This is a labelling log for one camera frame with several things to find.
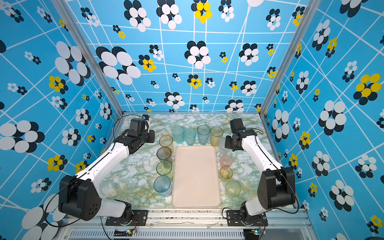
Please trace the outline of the pink textured cup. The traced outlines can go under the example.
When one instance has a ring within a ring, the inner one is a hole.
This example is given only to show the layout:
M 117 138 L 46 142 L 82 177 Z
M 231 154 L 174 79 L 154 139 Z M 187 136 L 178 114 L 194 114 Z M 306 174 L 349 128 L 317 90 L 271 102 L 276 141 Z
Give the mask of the pink textured cup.
M 220 166 L 222 167 L 230 167 L 233 164 L 233 159 L 229 155 L 222 155 L 220 158 Z

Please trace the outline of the amber short glass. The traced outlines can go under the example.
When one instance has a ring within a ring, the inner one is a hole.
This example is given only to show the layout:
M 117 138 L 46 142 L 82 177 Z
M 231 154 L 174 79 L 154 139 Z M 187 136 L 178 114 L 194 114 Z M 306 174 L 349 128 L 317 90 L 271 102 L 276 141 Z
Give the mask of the amber short glass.
M 219 170 L 220 179 L 229 181 L 233 177 L 233 170 L 229 166 L 223 166 Z

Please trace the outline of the light green textured cup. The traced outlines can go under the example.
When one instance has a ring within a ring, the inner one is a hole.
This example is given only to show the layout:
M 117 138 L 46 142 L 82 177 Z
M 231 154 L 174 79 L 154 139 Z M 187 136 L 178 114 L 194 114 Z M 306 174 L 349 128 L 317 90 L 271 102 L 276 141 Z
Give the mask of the light green textured cup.
M 231 180 L 226 184 L 226 196 L 228 198 L 238 197 L 241 193 L 241 184 L 238 181 Z

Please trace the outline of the clear frosted textured cup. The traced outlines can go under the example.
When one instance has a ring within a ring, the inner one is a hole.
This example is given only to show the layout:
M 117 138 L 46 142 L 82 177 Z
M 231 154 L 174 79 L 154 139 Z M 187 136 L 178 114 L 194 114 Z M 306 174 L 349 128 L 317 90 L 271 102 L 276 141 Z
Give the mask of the clear frosted textured cup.
M 219 148 L 219 153 L 222 154 L 222 155 L 227 155 L 228 152 L 230 151 L 229 149 L 225 148 L 225 143 L 224 142 L 220 142 L 218 148 Z

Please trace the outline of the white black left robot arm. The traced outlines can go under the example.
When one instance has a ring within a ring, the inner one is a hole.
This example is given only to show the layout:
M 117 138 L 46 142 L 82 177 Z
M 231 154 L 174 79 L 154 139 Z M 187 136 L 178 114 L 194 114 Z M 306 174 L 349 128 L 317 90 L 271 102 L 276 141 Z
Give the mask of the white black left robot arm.
M 112 217 L 129 223 L 133 219 L 132 205 L 125 201 L 102 199 L 99 187 L 118 163 L 145 143 L 154 143 L 155 131 L 150 129 L 150 122 L 149 115 L 132 119 L 129 128 L 116 137 L 92 164 L 74 176 L 63 177 L 58 193 L 59 211 L 84 221 Z

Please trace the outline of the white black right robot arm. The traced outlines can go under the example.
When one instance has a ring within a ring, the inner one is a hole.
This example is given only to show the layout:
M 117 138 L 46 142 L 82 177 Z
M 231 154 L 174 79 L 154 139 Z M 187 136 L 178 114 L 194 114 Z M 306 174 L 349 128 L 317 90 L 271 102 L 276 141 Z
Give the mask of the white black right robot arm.
M 257 133 L 244 127 L 241 118 L 231 120 L 230 126 L 232 135 L 226 136 L 225 148 L 246 151 L 261 173 L 257 196 L 242 203 L 240 208 L 243 223 L 252 225 L 270 210 L 298 203 L 294 171 L 276 161 Z

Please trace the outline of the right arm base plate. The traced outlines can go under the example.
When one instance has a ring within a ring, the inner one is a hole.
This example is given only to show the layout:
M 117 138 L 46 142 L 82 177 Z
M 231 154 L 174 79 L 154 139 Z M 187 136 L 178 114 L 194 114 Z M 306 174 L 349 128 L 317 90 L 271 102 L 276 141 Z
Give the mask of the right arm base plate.
M 226 210 L 224 217 L 229 227 L 267 227 L 266 214 L 250 216 L 243 210 Z

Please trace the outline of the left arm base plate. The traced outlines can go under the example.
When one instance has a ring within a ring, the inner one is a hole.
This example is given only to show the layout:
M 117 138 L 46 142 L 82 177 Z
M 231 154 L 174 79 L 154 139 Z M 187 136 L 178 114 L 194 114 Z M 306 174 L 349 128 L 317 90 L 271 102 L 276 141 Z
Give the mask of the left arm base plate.
M 117 226 L 117 227 L 138 227 L 145 226 L 148 219 L 148 210 L 132 210 L 128 217 L 108 217 L 105 225 L 106 226 Z

